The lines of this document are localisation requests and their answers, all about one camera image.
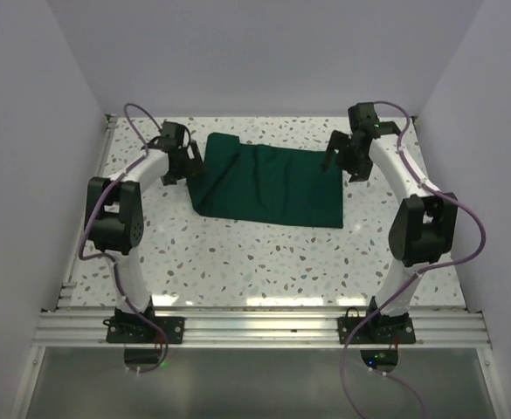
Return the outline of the green surgical cloth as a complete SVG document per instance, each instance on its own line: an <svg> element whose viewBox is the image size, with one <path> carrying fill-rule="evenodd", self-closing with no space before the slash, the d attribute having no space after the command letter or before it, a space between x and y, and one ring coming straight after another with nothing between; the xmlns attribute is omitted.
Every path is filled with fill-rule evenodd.
<svg viewBox="0 0 511 419"><path fill-rule="evenodd" d="M205 172L187 180L200 216L311 228L343 227L342 171L320 151L207 137Z"/></svg>

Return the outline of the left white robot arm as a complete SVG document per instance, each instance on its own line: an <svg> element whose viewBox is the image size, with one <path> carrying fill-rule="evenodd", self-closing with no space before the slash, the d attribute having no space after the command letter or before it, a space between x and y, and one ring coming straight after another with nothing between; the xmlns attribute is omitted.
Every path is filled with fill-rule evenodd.
<svg viewBox="0 0 511 419"><path fill-rule="evenodd" d="M132 315L126 331L137 342L152 340L157 331L156 320L148 315L152 298L139 256L145 230L142 194L157 181L171 186L203 172L204 162L190 130L164 121L158 135L142 144L135 160L111 175L95 176L87 184L79 259L103 258L111 264L116 312Z"/></svg>

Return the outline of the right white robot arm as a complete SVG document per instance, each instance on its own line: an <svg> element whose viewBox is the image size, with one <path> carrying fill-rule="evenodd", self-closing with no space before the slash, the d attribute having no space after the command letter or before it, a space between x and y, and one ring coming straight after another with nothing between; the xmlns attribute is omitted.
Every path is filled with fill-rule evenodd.
<svg viewBox="0 0 511 419"><path fill-rule="evenodd" d="M348 110L350 131L334 131L322 168L335 163L351 182L366 182L379 168L397 199L388 245L392 262L379 292L363 316L345 314L338 322L342 343L415 342L409 314L412 297L425 274L452 248L457 206L444 198L418 164L404 153L405 127L379 120L372 102Z"/></svg>

